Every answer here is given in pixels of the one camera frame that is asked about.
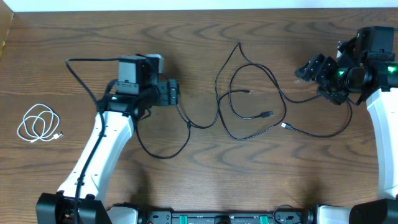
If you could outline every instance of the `cable plug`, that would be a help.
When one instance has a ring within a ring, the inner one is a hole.
[[[272,111],[262,112],[262,113],[260,114],[260,116],[261,116],[262,118],[267,118],[267,117],[272,116],[272,115],[274,115],[274,112],[272,112]]]
[[[281,126],[282,126],[282,128],[286,128],[286,129],[290,129],[290,130],[293,129],[293,127],[287,123],[282,123]]]
[[[60,132],[54,134],[54,135],[53,135],[53,138],[54,138],[54,139],[58,139],[58,138],[61,137],[61,136],[63,136],[63,133],[60,131]]]

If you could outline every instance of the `wooden table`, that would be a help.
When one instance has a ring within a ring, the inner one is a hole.
[[[365,26],[398,26],[398,9],[17,13],[0,61],[0,222],[35,223],[38,197],[56,192],[90,136],[95,107],[67,71],[66,58],[161,54],[165,70],[180,82],[188,115],[207,125],[216,110],[215,75],[238,41],[248,58],[272,69],[286,95],[301,100],[313,96],[317,85],[298,80],[294,71],[314,54],[335,56],[337,42]],[[220,93],[244,63],[233,55],[220,76]],[[73,67],[97,97],[118,75],[115,62]],[[239,113],[275,114],[243,121],[225,101],[221,107],[235,135],[247,136],[281,118],[277,90],[258,69],[242,70],[233,88],[253,90],[234,96]],[[17,137],[23,114],[36,103],[60,115],[63,138],[28,143]],[[312,133],[332,133],[348,119],[346,105],[323,98],[287,107],[285,121]],[[153,108],[140,134],[152,152],[167,155],[183,144],[187,130],[174,107]],[[330,139],[278,126],[234,141],[218,121],[210,129],[193,129],[188,146],[169,161],[149,157],[132,139],[112,176],[106,206],[125,201],[175,210],[352,206],[376,198],[377,174],[373,126],[363,103],[354,107],[349,128]]]

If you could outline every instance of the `coiled white cable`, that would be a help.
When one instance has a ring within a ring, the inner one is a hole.
[[[37,116],[28,116],[28,117],[27,117],[27,115],[29,114],[29,112],[32,111],[32,109],[34,109],[36,106],[43,106],[43,107],[47,108],[47,110],[44,110],[44,111],[40,112],[39,115],[37,115]],[[45,123],[44,118],[41,117],[41,115],[44,114],[44,113],[51,113],[51,122],[50,122],[50,125],[49,125],[48,129],[47,129],[47,127],[46,127],[46,123]],[[53,122],[54,122],[54,117],[57,118],[57,124],[56,124],[55,127],[52,129]],[[33,131],[34,135],[30,133],[29,129],[28,129],[27,126],[26,126],[26,121],[27,121],[28,119],[31,119],[31,118],[35,118],[35,121],[34,121],[33,124],[32,124],[32,131]],[[42,134],[38,134],[38,133],[36,132],[36,130],[35,130],[35,125],[36,125],[36,122],[37,122],[38,119],[40,119],[41,121],[43,121],[43,130],[42,130]],[[59,117],[56,113],[54,113],[54,111],[53,111],[51,108],[49,108],[48,106],[46,106],[46,105],[44,105],[44,104],[42,104],[42,103],[37,103],[36,105],[34,105],[33,107],[31,107],[31,108],[25,113],[24,118],[23,118],[23,120],[22,120],[22,123],[18,126],[17,135],[18,135],[21,139],[23,139],[23,140],[25,140],[25,141],[29,141],[30,143],[36,142],[37,140],[42,140],[42,141],[45,141],[45,142],[51,141],[51,140],[57,139],[57,138],[59,138],[59,137],[62,136],[62,132],[59,132],[59,133],[56,133],[56,134],[53,135],[54,131],[57,129],[57,127],[58,127],[59,124],[60,124],[60,117]],[[25,127],[25,132],[26,132],[26,134],[29,135],[29,136],[31,137],[31,139],[25,138],[24,136],[21,135],[20,129],[21,129],[22,125]]]

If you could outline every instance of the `wood grain surface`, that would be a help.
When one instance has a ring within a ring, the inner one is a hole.
[[[398,26],[398,9],[16,14],[0,60],[0,222],[35,223],[40,194],[57,191],[90,136],[95,107],[67,71],[66,58],[161,54],[166,72],[180,82],[188,115],[207,125],[216,111],[215,75],[238,41],[248,58],[272,69],[286,95],[302,100],[313,96],[317,86],[296,79],[294,71],[314,54],[335,56],[337,42],[365,26]],[[232,56],[220,76],[220,93],[243,64],[240,54]],[[76,62],[73,67],[97,97],[118,75],[115,62]],[[258,69],[242,70],[233,88],[253,91],[233,96],[242,115],[274,112],[270,118],[243,121],[224,101],[227,125],[236,136],[282,117],[277,90]],[[58,130],[64,137],[35,143],[17,137],[23,114],[36,103],[60,115]],[[286,122],[319,134],[339,130],[349,115],[346,105],[323,98],[287,107]],[[142,140],[152,152],[171,154],[185,141],[186,125],[174,107],[152,111],[140,125]],[[234,141],[218,121],[210,129],[193,129],[179,156],[159,161],[134,137],[119,158],[106,206],[132,202],[211,211],[272,210],[283,203],[352,206],[376,198],[377,175],[373,126],[362,104],[354,107],[347,130],[330,139],[276,127],[255,139]]]

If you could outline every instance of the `white backdrop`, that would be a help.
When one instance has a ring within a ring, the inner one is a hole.
[[[3,0],[3,1],[14,12],[398,7],[398,0]]]

